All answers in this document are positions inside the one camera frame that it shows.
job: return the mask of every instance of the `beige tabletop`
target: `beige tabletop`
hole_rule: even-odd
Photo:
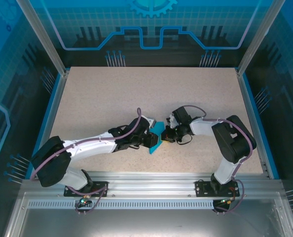
[[[237,115],[251,131],[233,68],[72,67],[51,136],[75,140],[96,136],[130,123],[142,114],[166,121],[186,104],[202,107],[206,118]],[[192,117],[200,111],[187,108]],[[149,149],[128,149],[72,163],[87,171],[214,172],[221,161],[214,137],[194,136],[185,146],[162,143]],[[239,170],[262,173],[257,150]]]

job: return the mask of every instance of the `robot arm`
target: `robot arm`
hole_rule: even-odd
[[[145,116],[141,116],[140,122],[130,135],[116,139],[116,137],[123,136],[132,130],[137,120],[137,118],[134,119],[129,125],[111,128],[99,136],[81,140],[62,141],[58,136],[51,137],[32,157],[31,162],[34,169],[55,152],[70,145],[72,147],[60,153],[37,173],[41,185],[49,187],[58,183],[70,186],[82,193],[89,193],[92,189],[89,175],[84,170],[70,167],[70,164],[97,154],[113,153],[128,148],[138,149],[139,146],[150,148],[156,145],[158,136],[149,131],[156,121]]]
[[[234,123],[248,136],[254,150],[256,141],[239,117],[232,115],[226,120]],[[232,180],[233,173],[250,153],[249,144],[242,133],[226,122],[203,117],[191,118],[184,107],[173,111],[167,121],[168,125],[161,135],[163,141],[176,141],[180,144],[185,135],[215,136],[223,155],[219,168],[211,176],[211,187],[216,193],[222,185]]]

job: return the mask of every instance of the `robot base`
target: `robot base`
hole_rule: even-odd
[[[230,197],[233,197],[233,192],[230,190],[231,187],[235,189],[235,197],[239,197],[240,191],[239,191],[239,186],[237,182],[230,181],[226,184],[221,185],[221,188],[217,192],[217,194],[211,187],[210,181],[199,180],[195,182],[196,196],[198,198],[202,198],[202,197],[220,197],[220,198],[229,197],[230,198]]]
[[[93,186],[92,189],[90,190],[90,192],[96,191],[101,189],[102,187],[106,186],[107,189],[103,195],[103,197],[107,196],[107,192],[108,192],[108,182],[93,182]],[[91,195],[91,197],[99,197],[101,195],[101,192],[98,192],[96,194]],[[65,186],[64,189],[64,197],[82,197],[82,195],[78,195],[76,193],[74,193],[73,191],[71,191],[67,186]]]

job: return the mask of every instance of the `blue edge trim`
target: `blue edge trim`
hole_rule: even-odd
[[[45,130],[45,127],[46,127],[46,124],[47,124],[47,120],[48,120],[48,117],[49,117],[49,112],[51,111],[51,107],[53,105],[53,101],[54,101],[54,97],[55,97],[55,94],[56,94],[56,91],[57,91],[57,88],[58,88],[58,84],[59,84],[59,81],[61,80],[61,75],[58,73],[57,74],[57,78],[56,78],[56,81],[55,81],[55,84],[54,84],[54,87],[53,87],[53,91],[52,91],[52,94],[51,94],[51,97],[49,99],[49,102],[48,102],[48,105],[47,105],[47,108],[46,108],[46,112],[45,112],[45,115],[44,115],[44,118],[43,118],[43,122],[42,122],[42,125],[41,125],[41,128],[40,128],[40,132],[39,132],[39,135],[38,135],[38,138],[37,138],[37,142],[36,142],[36,145],[34,146],[34,150],[33,150],[33,155],[39,150],[40,148],[40,144],[41,144],[41,140],[42,140],[42,137],[43,137],[43,133],[44,133],[44,130]],[[29,167],[28,167],[28,170],[27,170],[27,173],[26,173],[26,179],[29,179],[31,174],[32,174],[32,164],[30,163],[29,164]]]
[[[47,109],[46,109],[46,112],[45,112],[45,115],[44,115],[44,119],[43,119],[43,122],[42,122],[42,125],[41,125],[41,128],[40,128],[40,132],[39,132],[39,135],[38,135],[36,145],[35,145],[34,150],[33,150],[33,154],[35,154],[39,150],[39,147],[40,147],[40,144],[41,144],[41,139],[42,139],[42,136],[43,136],[43,133],[44,133],[44,130],[45,130],[45,126],[46,126],[46,123],[47,123],[47,120],[48,120],[48,117],[49,117],[49,112],[51,110],[51,107],[52,107],[52,104],[53,104],[53,101],[54,101],[54,97],[55,97],[55,94],[56,94],[56,91],[57,91],[57,87],[58,87],[60,78],[61,78],[61,75],[58,74],[56,82],[55,82],[55,85],[54,85],[54,88],[53,88],[54,93],[51,94],[50,100],[48,102],[48,106],[47,106]],[[267,138],[266,138],[266,135],[265,135],[264,127],[263,127],[263,125],[261,123],[260,116],[259,116],[258,110],[256,108],[256,104],[255,104],[253,95],[251,93],[251,87],[250,87],[250,84],[249,84],[249,82],[247,80],[247,77],[246,77],[245,73],[243,74],[243,80],[244,80],[244,83],[246,85],[246,89],[247,89],[249,98],[251,100],[251,106],[252,106],[253,112],[254,112],[255,117],[256,117],[256,122],[257,122],[257,125],[258,125],[259,130],[260,130],[260,135],[261,135],[262,140],[264,142],[264,147],[265,147],[265,150],[266,150],[266,153],[267,153],[267,156],[268,156],[271,171],[273,173],[274,179],[279,179],[278,171],[277,171],[273,156],[272,156],[270,148],[269,148],[269,144],[268,144],[268,141],[267,141]],[[26,174],[26,179],[30,178],[31,173],[32,173],[32,164],[30,163],[30,165],[28,167],[27,174]]]
[[[268,144],[268,141],[267,141],[267,138],[265,135],[265,130],[264,130],[263,124],[261,123],[260,116],[259,116],[259,113],[258,113],[258,110],[256,107],[256,103],[254,101],[253,94],[251,93],[251,87],[250,87],[249,81],[248,81],[245,73],[243,73],[243,80],[246,85],[246,89],[247,89],[247,93],[249,95],[249,98],[251,100],[251,106],[252,106],[253,112],[255,114],[256,122],[259,127],[260,135],[263,140],[264,147],[265,147],[265,150],[267,153],[267,157],[268,157],[268,161],[269,161],[269,165],[270,165],[269,168],[271,169],[271,171],[273,173],[274,179],[279,179],[279,175],[278,175],[278,171],[277,171],[277,168],[276,168],[276,165],[274,162],[274,158],[273,158],[273,155],[271,154],[269,144]]]

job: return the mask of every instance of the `gear graphic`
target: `gear graphic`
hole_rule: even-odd
[[[159,17],[161,14],[166,14],[167,10],[172,10],[172,5],[176,4],[177,0],[128,0],[128,3],[136,14],[152,18],[154,15]]]
[[[16,19],[17,13],[18,9],[15,0],[0,0],[0,17],[7,24]]]

